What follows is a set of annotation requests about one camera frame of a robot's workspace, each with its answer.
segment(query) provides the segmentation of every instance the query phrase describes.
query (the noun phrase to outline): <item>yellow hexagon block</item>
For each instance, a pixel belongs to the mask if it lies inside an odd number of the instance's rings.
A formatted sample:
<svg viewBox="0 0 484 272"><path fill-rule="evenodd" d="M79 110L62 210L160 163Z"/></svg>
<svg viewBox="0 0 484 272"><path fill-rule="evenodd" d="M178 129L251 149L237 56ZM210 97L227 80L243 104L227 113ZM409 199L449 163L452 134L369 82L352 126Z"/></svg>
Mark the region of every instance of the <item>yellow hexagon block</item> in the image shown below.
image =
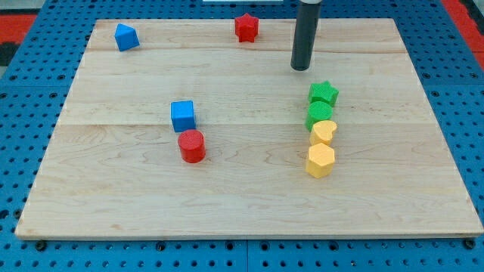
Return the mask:
<svg viewBox="0 0 484 272"><path fill-rule="evenodd" d="M311 146L306 158L306 172L315 178L322 178L333 171L334 150L326 144Z"/></svg>
<svg viewBox="0 0 484 272"><path fill-rule="evenodd" d="M315 123L312 126L311 136L309 136L311 145L323 143L329 146L333 140L334 132L336 132L337 129L337 124L331 120Z"/></svg>

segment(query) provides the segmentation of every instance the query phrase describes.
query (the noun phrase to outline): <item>green star block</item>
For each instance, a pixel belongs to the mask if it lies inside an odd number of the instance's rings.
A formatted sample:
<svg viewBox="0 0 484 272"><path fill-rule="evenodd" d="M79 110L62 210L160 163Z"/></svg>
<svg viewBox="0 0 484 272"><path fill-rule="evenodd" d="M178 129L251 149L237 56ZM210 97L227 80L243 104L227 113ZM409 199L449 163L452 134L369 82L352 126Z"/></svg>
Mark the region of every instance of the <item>green star block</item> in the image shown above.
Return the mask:
<svg viewBox="0 0 484 272"><path fill-rule="evenodd" d="M308 100L309 103L323 101L334 107L339 93L340 92L335 87L331 86L328 81L323 83L312 83L311 88L309 89Z"/></svg>
<svg viewBox="0 0 484 272"><path fill-rule="evenodd" d="M308 108L308 116L306 117L306 127L309 131L312 126L323 120L329 120L333 115L333 108L322 101L311 103Z"/></svg>

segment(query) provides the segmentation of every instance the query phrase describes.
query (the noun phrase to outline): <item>blue block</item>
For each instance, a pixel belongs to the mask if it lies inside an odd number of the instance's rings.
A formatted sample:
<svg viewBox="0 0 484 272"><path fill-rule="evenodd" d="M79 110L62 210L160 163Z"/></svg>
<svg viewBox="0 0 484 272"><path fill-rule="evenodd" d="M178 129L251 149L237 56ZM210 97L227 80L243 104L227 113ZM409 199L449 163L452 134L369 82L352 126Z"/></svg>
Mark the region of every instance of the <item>blue block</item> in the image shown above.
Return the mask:
<svg viewBox="0 0 484 272"><path fill-rule="evenodd" d="M114 38L120 51L128 50L139 45L136 30L130 26L118 24Z"/></svg>
<svg viewBox="0 0 484 272"><path fill-rule="evenodd" d="M172 124L175 132L196 129L192 100L172 102Z"/></svg>

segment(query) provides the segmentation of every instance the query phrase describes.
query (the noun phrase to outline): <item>red star block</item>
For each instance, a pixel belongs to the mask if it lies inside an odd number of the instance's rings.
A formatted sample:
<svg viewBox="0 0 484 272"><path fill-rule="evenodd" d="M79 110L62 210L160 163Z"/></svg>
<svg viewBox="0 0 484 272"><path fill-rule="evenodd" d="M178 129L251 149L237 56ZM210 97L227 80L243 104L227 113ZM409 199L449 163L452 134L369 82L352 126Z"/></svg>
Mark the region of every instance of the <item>red star block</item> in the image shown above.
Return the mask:
<svg viewBox="0 0 484 272"><path fill-rule="evenodd" d="M239 42L254 42L259 34L259 18L244 14L235 18L235 35Z"/></svg>

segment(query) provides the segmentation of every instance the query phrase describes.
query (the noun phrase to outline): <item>plastic block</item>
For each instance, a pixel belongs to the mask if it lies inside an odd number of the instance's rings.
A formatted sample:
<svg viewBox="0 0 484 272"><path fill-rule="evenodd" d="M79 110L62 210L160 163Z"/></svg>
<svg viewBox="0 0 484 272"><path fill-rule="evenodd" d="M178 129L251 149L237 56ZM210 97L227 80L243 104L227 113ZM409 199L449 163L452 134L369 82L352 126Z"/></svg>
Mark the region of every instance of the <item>plastic block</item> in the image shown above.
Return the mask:
<svg viewBox="0 0 484 272"><path fill-rule="evenodd" d="M335 87L331 86L328 81L323 83L312 83L311 88L309 89L308 100L309 103L323 101L334 107L339 93L340 92Z"/></svg>
<svg viewBox="0 0 484 272"><path fill-rule="evenodd" d="M181 158L189 163L196 163L205 157L203 134L195 129L188 129L178 137Z"/></svg>
<svg viewBox="0 0 484 272"><path fill-rule="evenodd" d="M322 178L333 171L334 149L326 144L316 144L309 148L306 159L306 172L315 178Z"/></svg>
<svg viewBox="0 0 484 272"><path fill-rule="evenodd" d="M195 125L194 102L191 100L172 102L171 116L175 132L197 128Z"/></svg>
<svg viewBox="0 0 484 272"><path fill-rule="evenodd" d="M239 37L239 42L255 42L257 34L259 34L259 18L249 14L235 18L235 35Z"/></svg>
<svg viewBox="0 0 484 272"><path fill-rule="evenodd" d="M323 120L331 119L333 115L333 108L325 102L316 101L311 103L308 108L308 116L306 117L306 127L309 131L312 130L312 126Z"/></svg>
<svg viewBox="0 0 484 272"><path fill-rule="evenodd" d="M130 26L118 24L116 28L116 33L114 33L114 38L118 44L118 49L120 51L125 51L136 46L139 46L138 36L136 35L136 30Z"/></svg>
<svg viewBox="0 0 484 272"><path fill-rule="evenodd" d="M329 146L337 129L337 124L331 120L317 122L312 126L309 142L311 145L323 143Z"/></svg>

